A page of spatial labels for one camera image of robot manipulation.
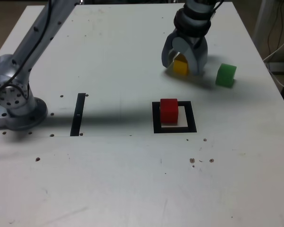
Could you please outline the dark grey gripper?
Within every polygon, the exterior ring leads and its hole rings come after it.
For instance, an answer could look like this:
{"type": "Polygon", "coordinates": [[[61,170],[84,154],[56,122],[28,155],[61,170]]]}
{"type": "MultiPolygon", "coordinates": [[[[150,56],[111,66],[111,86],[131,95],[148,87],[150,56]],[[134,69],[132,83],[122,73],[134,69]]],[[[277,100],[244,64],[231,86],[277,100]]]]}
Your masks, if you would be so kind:
{"type": "Polygon", "coordinates": [[[203,33],[174,30],[165,41],[161,61],[168,68],[174,59],[179,60],[186,64],[190,75],[200,76],[207,63],[207,56],[208,46],[203,33]]]}

